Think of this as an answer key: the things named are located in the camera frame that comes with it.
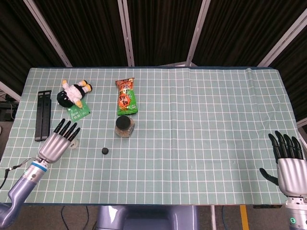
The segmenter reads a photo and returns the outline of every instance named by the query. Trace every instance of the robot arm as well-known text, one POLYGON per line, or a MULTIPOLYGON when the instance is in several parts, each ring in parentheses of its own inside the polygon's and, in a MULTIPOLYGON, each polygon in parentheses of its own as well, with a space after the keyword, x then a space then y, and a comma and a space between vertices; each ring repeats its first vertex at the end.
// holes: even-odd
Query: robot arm
POLYGON ((269 134, 277 163, 278 178, 260 168, 262 176, 279 186, 288 197, 286 208, 290 230, 307 230, 307 161, 298 140, 275 132, 276 138, 269 134))
MULTIPOLYGON (((60 131, 64 122, 65 119, 62 119, 51 136, 46 140, 45 144, 38 153, 39 159, 31 163, 13 188, 10 189, 8 196, 12 201, 12 205, 9 206, 6 204, 0 204, 0 229, 5 229, 14 223, 24 201, 32 192, 35 185, 43 177, 45 172, 47 172, 48 164, 55 163, 60 159, 70 145, 71 141, 80 131, 80 128, 77 128, 76 131, 70 135, 77 126, 77 123, 75 123, 67 131, 71 123, 70 121, 60 131)), ((12 169, 14 169, 14 167, 7 169, 6 173, 12 169)))

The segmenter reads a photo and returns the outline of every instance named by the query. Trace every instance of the table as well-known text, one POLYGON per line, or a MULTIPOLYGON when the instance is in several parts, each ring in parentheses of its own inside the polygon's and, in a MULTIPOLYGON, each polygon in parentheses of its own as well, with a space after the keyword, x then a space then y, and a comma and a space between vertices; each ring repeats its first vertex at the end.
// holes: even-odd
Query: table
MULTIPOLYGON (((91 114, 78 122, 80 146, 67 150, 30 194, 40 204, 281 204, 286 197, 260 174, 277 175, 268 134, 297 137, 295 118, 274 69, 30 69, 0 167, 37 155, 37 92, 52 90, 51 129, 66 109, 61 81, 83 79, 91 114), (115 80, 135 77, 139 112, 128 139, 114 134, 115 80), (103 155, 101 149, 109 148, 103 155)), ((9 174, 0 202, 24 169, 9 174)))

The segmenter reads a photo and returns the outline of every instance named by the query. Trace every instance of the gray floor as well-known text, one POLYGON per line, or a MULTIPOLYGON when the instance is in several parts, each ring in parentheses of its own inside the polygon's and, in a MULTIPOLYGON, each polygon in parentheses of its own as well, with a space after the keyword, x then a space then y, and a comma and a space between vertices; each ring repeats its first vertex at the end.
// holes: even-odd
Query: gray floor
MULTIPOLYGON (((0 122, 0 156, 6 145, 12 122, 0 122)), ((8 230, 65 230, 61 219, 62 206, 24 206, 16 222, 8 230)), ((89 223, 86 227, 91 230, 98 212, 98 206, 88 206, 89 223)), ((247 206, 250 230, 288 230, 285 207, 279 209, 254 209, 247 206)), ((239 206, 225 206, 225 222, 228 230, 241 230, 241 215, 239 206)), ((216 225, 223 230, 222 206, 215 207, 216 225)), ((82 230, 87 219, 85 206, 66 206, 63 216, 70 230, 82 230)), ((200 230, 211 229, 209 206, 199 206, 200 230)))

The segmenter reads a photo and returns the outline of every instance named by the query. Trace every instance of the plush doll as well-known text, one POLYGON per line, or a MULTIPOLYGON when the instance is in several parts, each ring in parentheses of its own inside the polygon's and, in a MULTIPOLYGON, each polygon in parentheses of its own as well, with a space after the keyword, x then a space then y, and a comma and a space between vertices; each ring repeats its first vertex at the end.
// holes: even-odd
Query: plush doll
POLYGON ((58 93, 57 101, 65 108, 70 108, 73 104, 76 104, 79 108, 82 108, 81 99, 87 92, 92 91, 92 86, 85 80, 82 80, 78 84, 71 85, 66 80, 62 81, 63 91, 58 93))

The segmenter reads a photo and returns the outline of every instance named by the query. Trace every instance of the small clear object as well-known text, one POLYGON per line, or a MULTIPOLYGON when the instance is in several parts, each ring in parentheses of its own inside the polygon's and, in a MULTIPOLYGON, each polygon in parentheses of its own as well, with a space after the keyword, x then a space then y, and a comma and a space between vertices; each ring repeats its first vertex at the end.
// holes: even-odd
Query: small clear object
POLYGON ((120 116, 116 120, 115 133, 122 138, 128 138, 134 130, 134 121, 127 116, 120 116))

